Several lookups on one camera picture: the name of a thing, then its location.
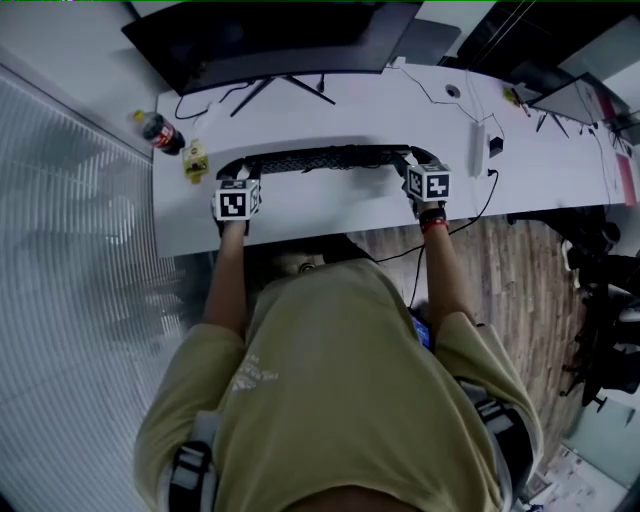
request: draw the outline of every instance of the red wristband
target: red wristband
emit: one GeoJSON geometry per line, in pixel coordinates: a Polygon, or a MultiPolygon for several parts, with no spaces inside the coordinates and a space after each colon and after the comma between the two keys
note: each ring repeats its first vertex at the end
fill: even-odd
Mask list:
{"type": "Polygon", "coordinates": [[[446,220],[444,220],[444,219],[431,219],[424,226],[422,226],[420,228],[420,230],[422,231],[423,235],[426,235],[427,231],[429,231],[430,228],[432,228],[433,226],[440,226],[440,225],[444,225],[447,228],[447,230],[449,229],[449,223],[446,220]]]}

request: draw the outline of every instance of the plastic bottle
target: plastic bottle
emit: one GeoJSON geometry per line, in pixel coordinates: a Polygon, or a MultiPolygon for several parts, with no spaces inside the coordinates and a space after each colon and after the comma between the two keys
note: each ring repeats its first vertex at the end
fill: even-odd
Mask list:
{"type": "Polygon", "coordinates": [[[167,155],[177,155],[185,146],[182,134],[157,112],[136,110],[133,121],[140,135],[167,155]]]}

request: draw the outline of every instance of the white desk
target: white desk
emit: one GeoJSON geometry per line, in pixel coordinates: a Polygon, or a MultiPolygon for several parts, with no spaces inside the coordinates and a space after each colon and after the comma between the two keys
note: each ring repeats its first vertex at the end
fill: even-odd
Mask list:
{"type": "MultiPolygon", "coordinates": [[[[485,215],[530,210],[619,203],[623,190],[615,152],[607,131],[596,135],[562,120],[567,139],[551,118],[535,132],[538,113],[528,118],[502,96],[502,83],[491,77],[429,66],[405,65],[434,101],[452,101],[447,84],[460,89],[460,105],[476,119],[483,117],[470,95],[473,83],[484,116],[495,113],[506,137],[502,154],[485,160],[500,171],[500,179],[485,215]]],[[[301,77],[311,86],[317,76],[301,77]]],[[[184,98],[179,114],[186,116],[217,102],[229,88],[204,91],[184,98]]],[[[198,138],[209,153],[211,172],[199,185],[184,177],[179,156],[154,152],[153,205],[158,254],[176,256],[216,250],[220,240],[211,217],[210,199],[216,172],[236,158],[252,154],[345,144],[407,144],[435,154],[452,171],[454,197],[447,204],[451,219],[473,217],[484,206],[493,184],[486,175],[470,178],[472,123],[454,105],[433,105],[419,86],[401,70],[382,75],[327,75],[319,98],[276,80],[234,118],[231,110],[249,89],[229,95],[208,125],[194,134],[194,121],[174,117],[178,96],[158,98],[158,112],[183,133],[187,144],[198,138]]],[[[490,118],[488,133],[500,135],[490,118]]],[[[393,168],[329,170],[307,174],[289,172],[262,178],[263,203],[251,220],[248,244],[342,233],[415,223],[401,179],[393,168]]]]}

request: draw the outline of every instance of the white cube with marker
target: white cube with marker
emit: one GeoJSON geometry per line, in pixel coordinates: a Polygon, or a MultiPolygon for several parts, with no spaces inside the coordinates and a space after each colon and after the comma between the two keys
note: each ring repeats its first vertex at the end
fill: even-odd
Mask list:
{"type": "Polygon", "coordinates": [[[214,196],[216,220],[249,220],[260,207],[259,180],[219,180],[214,196]]]}
{"type": "Polygon", "coordinates": [[[405,191],[417,201],[446,201],[450,194],[451,171],[441,162],[409,165],[405,191]]]}

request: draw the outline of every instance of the black monitor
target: black monitor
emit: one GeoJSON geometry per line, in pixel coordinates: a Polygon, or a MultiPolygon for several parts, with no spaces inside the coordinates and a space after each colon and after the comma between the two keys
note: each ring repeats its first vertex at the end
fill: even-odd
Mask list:
{"type": "Polygon", "coordinates": [[[629,112],[624,101],[589,73],[533,100],[530,106],[585,125],[610,121],[629,112]]]}
{"type": "Polygon", "coordinates": [[[185,2],[122,31],[182,96],[277,76],[381,73],[420,6],[185,2]]]}

